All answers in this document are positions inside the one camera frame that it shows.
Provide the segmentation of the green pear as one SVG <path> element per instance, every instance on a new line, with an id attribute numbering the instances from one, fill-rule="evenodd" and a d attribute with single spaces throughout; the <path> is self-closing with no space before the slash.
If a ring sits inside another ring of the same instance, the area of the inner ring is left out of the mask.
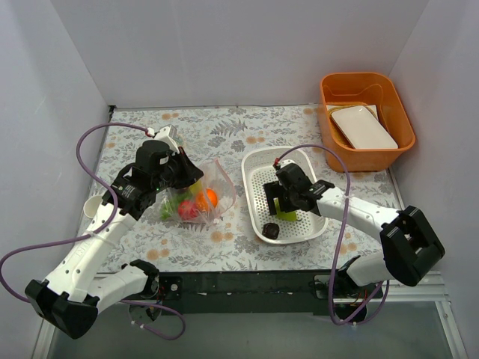
<path id="1" fill-rule="evenodd" d="M 274 199 L 275 210 L 276 210 L 276 217 L 282 221 L 289 221 L 294 222 L 297 221 L 297 215 L 295 211 L 292 212 L 284 212 L 280 208 L 280 204 L 278 198 Z"/>

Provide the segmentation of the green grape bunch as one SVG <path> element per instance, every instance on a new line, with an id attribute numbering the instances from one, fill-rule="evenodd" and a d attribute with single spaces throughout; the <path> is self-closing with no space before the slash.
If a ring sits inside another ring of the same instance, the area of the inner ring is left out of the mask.
<path id="1" fill-rule="evenodd" d="M 177 212 L 177 202 L 173 199 L 164 199 L 160 206 L 160 218 L 167 220 Z"/>

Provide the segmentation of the yellow banana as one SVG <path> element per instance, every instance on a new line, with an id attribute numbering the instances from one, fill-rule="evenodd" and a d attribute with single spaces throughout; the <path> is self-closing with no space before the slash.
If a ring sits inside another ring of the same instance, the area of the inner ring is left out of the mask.
<path id="1" fill-rule="evenodd" d="M 189 193 L 191 196 L 196 197 L 203 191 L 201 180 L 198 180 L 193 185 L 189 186 Z"/>

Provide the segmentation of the red tomato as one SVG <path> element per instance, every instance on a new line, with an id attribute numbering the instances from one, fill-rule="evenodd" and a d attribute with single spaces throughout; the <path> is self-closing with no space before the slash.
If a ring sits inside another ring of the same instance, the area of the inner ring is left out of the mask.
<path id="1" fill-rule="evenodd" d="M 177 207 L 177 214 L 182 221 L 188 221 L 198 216 L 196 203 L 192 200 L 183 200 Z"/>

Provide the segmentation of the orange fruit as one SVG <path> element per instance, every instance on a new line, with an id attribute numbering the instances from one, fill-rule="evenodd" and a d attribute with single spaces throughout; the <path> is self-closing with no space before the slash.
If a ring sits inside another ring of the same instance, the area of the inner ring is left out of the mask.
<path id="1" fill-rule="evenodd" d="M 195 197 L 195 203 L 200 212 L 210 212 L 217 207 L 218 202 L 218 196 L 211 188 L 204 189 Z"/>

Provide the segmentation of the clear zip top bag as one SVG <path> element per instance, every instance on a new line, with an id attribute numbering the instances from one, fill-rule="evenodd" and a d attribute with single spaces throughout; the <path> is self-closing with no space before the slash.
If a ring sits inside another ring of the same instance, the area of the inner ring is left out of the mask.
<path id="1" fill-rule="evenodd" d="M 214 224 L 236 201 L 231 178 L 218 159 L 199 165 L 204 175 L 182 189 L 169 188 L 157 196 L 159 218 L 187 224 Z"/>

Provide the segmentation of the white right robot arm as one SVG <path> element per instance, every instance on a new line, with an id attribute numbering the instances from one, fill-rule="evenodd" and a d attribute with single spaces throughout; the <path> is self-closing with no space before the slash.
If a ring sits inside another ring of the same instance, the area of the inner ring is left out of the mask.
<path id="1" fill-rule="evenodd" d="M 285 165 L 275 175 L 276 181 L 263 187 L 271 215 L 302 210 L 343 220 L 381 244 L 380 252 L 355 257 L 337 271 L 335 281 L 347 297 L 384 280 L 416 286 L 445 255 L 424 213 L 414 206 L 399 210 L 349 197 L 330 182 L 312 182 L 297 164 Z"/>

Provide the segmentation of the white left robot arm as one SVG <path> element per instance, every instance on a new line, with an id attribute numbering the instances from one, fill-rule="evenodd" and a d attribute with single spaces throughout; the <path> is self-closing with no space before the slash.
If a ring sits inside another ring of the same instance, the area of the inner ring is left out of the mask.
<path id="1" fill-rule="evenodd" d="M 122 168 L 106 190 L 83 239 L 44 280 L 32 280 L 25 288 L 36 312 L 78 339 L 113 304 L 131 295 L 158 297 L 159 270 L 143 260 L 134 260 L 102 280 L 96 280 L 96 273 L 120 239 L 154 205 L 158 193 L 188 188 L 203 175 L 175 141 L 145 141 L 134 162 Z"/>

